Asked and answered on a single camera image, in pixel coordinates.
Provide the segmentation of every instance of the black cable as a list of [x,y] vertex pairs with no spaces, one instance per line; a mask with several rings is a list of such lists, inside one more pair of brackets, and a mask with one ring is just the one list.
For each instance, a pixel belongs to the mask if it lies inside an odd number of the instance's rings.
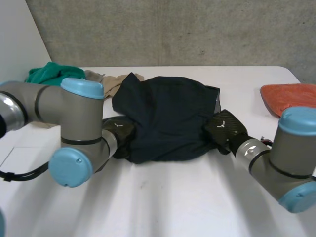
[[24,174],[14,174],[11,172],[2,172],[0,171],[0,177],[3,178],[5,181],[11,182],[11,181],[28,181],[37,178],[41,174],[43,174],[45,171],[48,170],[48,162],[43,164],[42,166],[24,173]]
[[271,140],[269,140],[269,139],[264,139],[264,137],[261,137],[260,141],[261,141],[263,144],[265,144],[266,146],[272,147],[272,145],[273,145],[273,142],[272,142]]

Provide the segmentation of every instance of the light blue joint cap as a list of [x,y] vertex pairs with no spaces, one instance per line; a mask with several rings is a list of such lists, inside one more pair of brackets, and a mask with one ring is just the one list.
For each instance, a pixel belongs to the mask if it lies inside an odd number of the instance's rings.
[[103,85],[84,79],[65,78],[60,86],[73,94],[80,95],[92,99],[103,99]]
[[279,128],[297,136],[316,136],[316,108],[290,107],[284,110]]
[[83,184],[93,173],[88,157],[81,151],[70,147],[57,150],[50,159],[48,168],[57,183],[69,187]]
[[5,234],[5,220],[4,215],[0,210],[0,237],[4,237]]
[[307,182],[295,187],[278,202],[291,213],[306,211],[316,203],[316,182]]

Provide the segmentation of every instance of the white wall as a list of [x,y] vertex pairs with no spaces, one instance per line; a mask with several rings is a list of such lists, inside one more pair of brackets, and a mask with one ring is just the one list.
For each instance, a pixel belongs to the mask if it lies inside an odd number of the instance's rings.
[[24,81],[50,57],[24,0],[0,0],[0,81]]

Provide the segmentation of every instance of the beige cloth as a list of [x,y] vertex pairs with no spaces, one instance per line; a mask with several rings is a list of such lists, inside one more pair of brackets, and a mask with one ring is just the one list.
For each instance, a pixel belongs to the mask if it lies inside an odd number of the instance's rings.
[[[121,75],[118,77],[103,76],[90,70],[84,71],[84,74],[85,74],[86,80],[97,81],[103,84],[103,93],[104,93],[105,100],[107,98],[113,97],[117,93],[117,91],[120,88],[120,85],[128,76],[128,75]],[[140,81],[144,80],[144,77],[142,75],[139,75],[136,73],[135,76]]]
[[96,81],[96,82],[102,83],[102,79],[103,79],[103,76],[105,74],[101,75],[101,74],[95,73],[91,70],[85,70],[84,75],[85,75],[86,80],[91,80],[91,81]]
[[[112,76],[103,77],[102,84],[104,89],[104,99],[113,97],[117,93],[117,91],[120,88],[120,85],[127,76],[128,75],[121,75],[117,78]],[[135,76],[139,79],[139,81],[144,80],[144,77],[137,73],[135,74]]]

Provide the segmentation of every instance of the green cloth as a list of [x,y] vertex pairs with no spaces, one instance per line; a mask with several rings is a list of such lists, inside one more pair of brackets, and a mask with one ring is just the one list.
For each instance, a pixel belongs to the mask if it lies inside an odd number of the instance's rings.
[[62,66],[57,63],[47,63],[43,68],[34,68],[29,71],[25,82],[60,85],[64,78],[85,79],[84,71],[72,66]]

